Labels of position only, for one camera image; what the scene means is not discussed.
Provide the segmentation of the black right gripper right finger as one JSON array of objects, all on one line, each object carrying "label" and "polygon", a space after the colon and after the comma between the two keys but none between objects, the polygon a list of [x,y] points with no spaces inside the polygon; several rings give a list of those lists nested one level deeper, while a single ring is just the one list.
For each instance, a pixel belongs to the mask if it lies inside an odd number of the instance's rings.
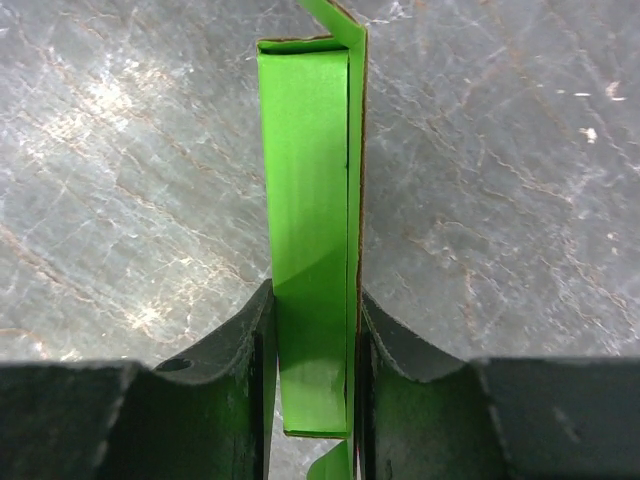
[{"label": "black right gripper right finger", "polygon": [[456,358],[362,303],[366,479],[635,479],[635,357]]}]

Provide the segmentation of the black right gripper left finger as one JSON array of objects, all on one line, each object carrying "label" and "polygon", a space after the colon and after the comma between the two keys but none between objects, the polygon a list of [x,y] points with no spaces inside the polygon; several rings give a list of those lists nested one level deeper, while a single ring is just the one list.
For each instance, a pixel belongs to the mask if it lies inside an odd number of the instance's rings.
[{"label": "black right gripper left finger", "polygon": [[5,479],[264,479],[276,383],[274,295],[154,368],[5,362]]}]

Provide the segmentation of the green paper box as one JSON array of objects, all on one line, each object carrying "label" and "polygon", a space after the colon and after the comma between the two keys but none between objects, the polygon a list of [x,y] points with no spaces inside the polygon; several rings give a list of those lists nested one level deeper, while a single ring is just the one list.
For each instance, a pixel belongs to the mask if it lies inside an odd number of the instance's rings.
[{"label": "green paper box", "polygon": [[305,8],[325,35],[257,45],[283,429],[335,441],[310,478],[352,479],[368,38]]}]

